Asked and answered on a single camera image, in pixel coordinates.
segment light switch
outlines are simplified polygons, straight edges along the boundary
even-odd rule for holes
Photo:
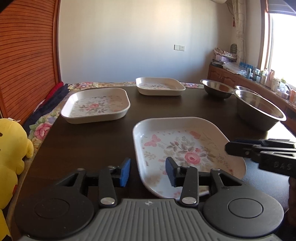
[[[174,50],[180,50],[180,45],[175,44],[174,45]]]

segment window blind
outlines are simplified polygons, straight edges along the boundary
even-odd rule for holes
[[[295,3],[293,1],[294,0],[268,0],[267,12],[296,16],[296,11],[292,8],[293,6],[295,7]]]

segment white floral tray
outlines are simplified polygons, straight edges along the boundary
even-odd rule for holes
[[[161,198],[179,199],[182,187],[171,186],[165,159],[171,156],[179,166],[193,166],[209,172],[219,168],[242,179],[246,164],[242,157],[228,155],[228,139],[213,123],[198,117],[154,118],[133,129],[138,170],[146,188]],[[200,195],[208,187],[200,187]]]
[[[186,89],[170,78],[141,77],[136,79],[138,91],[143,95],[178,96]]]
[[[61,115],[71,124],[112,121],[124,117],[130,106],[124,89],[88,89],[72,94]]]

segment stainless steel bowl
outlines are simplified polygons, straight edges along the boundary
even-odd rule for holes
[[[221,82],[213,80],[200,80],[200,82],[204,85],[205,91],[209,95],[227,99],[233,94],[233,88]]]
[[[235,90],[237,113],[247,123],[262,130],[270,130],[277,122],[285,121],[285,114],[262,96],[249,91]]]
[[[246,90],[246,91],[252,92],[252,93],[254,93],[254,94],[256,94],[256,95],[259,95],[259,94],[256,93],[255,91],[252,91],[252,90],[250,90],[250,89],[248,89],[248,88],[246,88],[246,87],[240,86],[240,85],[236,85],[234,88],[237,89],[237,90]]]

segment yellow plush toy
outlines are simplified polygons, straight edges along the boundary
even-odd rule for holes
[[[24,170],[24,156],[31,158],[34,147],[23,127],[13,119],[0,119],[0,240],[10,236],[2,209],[17,187],[17,175]]]

